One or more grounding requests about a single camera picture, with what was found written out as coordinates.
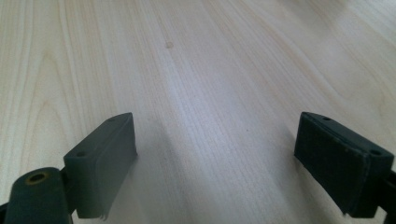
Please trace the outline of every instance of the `screw hole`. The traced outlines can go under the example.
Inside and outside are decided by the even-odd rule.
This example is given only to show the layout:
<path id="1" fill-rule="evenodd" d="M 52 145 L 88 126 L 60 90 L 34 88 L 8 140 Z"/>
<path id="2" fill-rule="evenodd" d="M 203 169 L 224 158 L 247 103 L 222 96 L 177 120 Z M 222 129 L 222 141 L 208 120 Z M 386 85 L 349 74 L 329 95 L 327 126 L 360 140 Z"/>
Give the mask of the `screw hole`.
<path id="1" fill-rule="evenodd" d="M 85 152 L 84 151 L 80 151 L 77 153 L 78 157 L 85 157 Z"/>
<path id="2" fill-rule="evenodd" d="M 47 173 L 38 173 L 38 174 L 31 175 L 26 179 L 26 184 L 27 185 L 38 184 L 38 183 L 44 181 L 45 179 L 47 179 L 48 176 L 49 175 Z"/>
<path id="3" fill-rule="evenodd" d="M 370 153 L 375 155 L 375 156 L 380 156 L 381 152 L 377 151 L 377 150 L 370 150 Z"/>

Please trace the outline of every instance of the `clamp jaw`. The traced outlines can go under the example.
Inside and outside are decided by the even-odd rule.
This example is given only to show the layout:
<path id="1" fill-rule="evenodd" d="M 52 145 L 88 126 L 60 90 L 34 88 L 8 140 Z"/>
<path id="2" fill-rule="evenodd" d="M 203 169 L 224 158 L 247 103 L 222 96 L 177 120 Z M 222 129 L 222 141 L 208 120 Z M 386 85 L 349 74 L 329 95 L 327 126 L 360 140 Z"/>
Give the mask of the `clamp jaw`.
<path id="1" fill-rule="evenodd" d="M 394 156 L 333 119 L 303 112 L 294 156 L 352 217 L 374 217 L 378 206 L 385 223 L 396 223 Z"/>
<path id="2" fill-rule="evenodd" d="M 106 217 L 137 157 L 132 113 L 106 120 L 64 156 L 60 171 L 47 167 L 21 176 L 9 202 L 0 206 L 0 224 L 73 223 Z"/>

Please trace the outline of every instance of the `dark spot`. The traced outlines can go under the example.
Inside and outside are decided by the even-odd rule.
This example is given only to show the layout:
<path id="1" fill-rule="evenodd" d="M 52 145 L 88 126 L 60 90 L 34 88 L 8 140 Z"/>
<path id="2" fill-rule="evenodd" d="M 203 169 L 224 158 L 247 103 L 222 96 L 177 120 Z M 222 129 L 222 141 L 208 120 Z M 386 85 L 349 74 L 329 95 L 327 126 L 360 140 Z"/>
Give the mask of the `dark spot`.
<path id="1" fill-rule="evenodd" d="M 370 150 L 370 153 L 375 155 L 375 156 L 380 156 L 381 152 L 377 151 L 377 150 Z"/>
<path id="2" fill-rule="evenodd" d="M 165 44 L 165 47 L 166 47 L 167 49 L 172 49 L 173 46 L 174 46 L 173 43 L 170 42 L 170 41 L 166 42 L 166 44 Z"/>

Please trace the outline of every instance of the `light wood grain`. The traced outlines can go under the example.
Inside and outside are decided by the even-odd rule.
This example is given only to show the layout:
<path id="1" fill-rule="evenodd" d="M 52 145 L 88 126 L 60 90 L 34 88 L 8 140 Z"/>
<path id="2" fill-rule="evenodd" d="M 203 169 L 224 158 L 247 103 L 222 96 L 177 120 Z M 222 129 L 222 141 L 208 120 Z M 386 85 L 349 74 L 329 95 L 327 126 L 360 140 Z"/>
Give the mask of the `light wood grain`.
<path id="1" fill-rule="evenodd" d="M 311 111 L 396 153 L 395 87 L 393 0 L 1 1 L 0 203 L 132 111 L 106 223 L 382 223 L 343 217 L 293 146 Z"/>

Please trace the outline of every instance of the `wooden table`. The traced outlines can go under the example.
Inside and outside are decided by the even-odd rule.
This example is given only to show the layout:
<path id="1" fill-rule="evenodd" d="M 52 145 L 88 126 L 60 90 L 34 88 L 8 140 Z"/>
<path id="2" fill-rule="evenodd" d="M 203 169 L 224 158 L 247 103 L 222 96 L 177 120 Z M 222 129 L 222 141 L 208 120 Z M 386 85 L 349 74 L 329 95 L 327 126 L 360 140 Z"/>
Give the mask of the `wooden table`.
<path id="1" fill-rule="evenodd" d="M 395 87 L 393 0 L 1 1 L 0 203 L 132 111 L 106 223 L 382 223 L 343 217 L 293 147 L 311 111 L 396 153 Z"/>

